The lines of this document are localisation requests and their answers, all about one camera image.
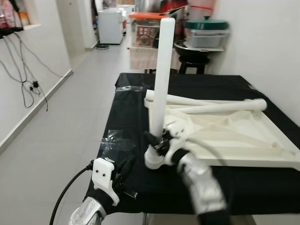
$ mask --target black stool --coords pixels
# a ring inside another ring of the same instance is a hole
[[[181,66],[179,74],[185,74],[188,67],[197,68],[197,74],[204,74],[205,66],[210,62],[206,56],[197,57],[179,57]]]

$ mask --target hallway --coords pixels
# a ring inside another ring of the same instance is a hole
[[[130,70],[130,38],[92,51],[0,156],[0,218],[3,225],[47,225],[61,191],[97,156],[121,72]],[[56,215],[67,225],[80,206],[91,172],[71,186]],[[142,224],[142,214],[114,214],[104,224]]]

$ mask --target table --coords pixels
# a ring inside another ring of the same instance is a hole
[[[116,83],[104,137],[111,131],[121,130],[122,138],[130,140],[124,142],[128,148],[108,153],[117,162],[130,154],[136,156],[136,164],[124,185],[138,192],[139,196],[133,200],[122,195],[118,206],[109,213],[193,214],[188,192],[175,168],[162,166],[152,171],[144,165],[148,145],[143,139],[143,131],[149,130],[149,125],[148,109],[143,106],[143,99],[146,90],[154,88],[154,80],[154,74],[121,74]],[[300,128],[241,76],[170,76],[168,93],[209,100],[264,98],[268,103],[264,113],[300,148]],[[99,157],[103,156],[103,146],[101,144]],[[213,173],[230,204],[232,215],[300,213],[300,172],[292,168],[230,167],[228,170],[214,166]]]
[[[156,69],[158,59],[158,49],[149,47],[129,48],[130,51],[130,69]],[[178,60],[179,55],[172,50],[171,68],[179,69],[181,62]]]

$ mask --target white plastic plate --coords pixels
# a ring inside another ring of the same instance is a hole
[[[210,101],[229,103],[233,101]],[[145,100],[151,121],[152,102]],[[189,105],[167,105],[165,123],[182,120],[188,137],[213,147],[229,166],[287,167],[300,171],[300,150],[261,111],[185,114],[176,108]],[[221,165],[207,149],[188,142],[186,149],[209,165]]]

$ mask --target white cylinder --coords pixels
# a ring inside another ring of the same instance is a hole
[[[183,113],[217,113],[226,111],[238,111],[238,110],[265,110],[267,108],[267,102],[262,99],[254,99],[252,101],[244,101],[237,103],[227,103],[219,105],[204,105],[193,106],[186,108],[178,108],[176,110]]]
[[[165,105],[167,102],[169,76],[172,58],[175,19],[164,18],[160,21],[157,68],[154,85],[154,102],[150,133],[161,138],[164,129]],[[145,153],[145,164],[150,169],[158,169],[164,164],[164,158],[149,146]]]
[[[147,90],[146,100],[153,101],[154,100],[155,91]],[[207,102],[203,100],[196,100],[187,97],[180,97],[176,95],[167,95],[167,102],[174,103],[178,105],[215,105],[216,103]]]

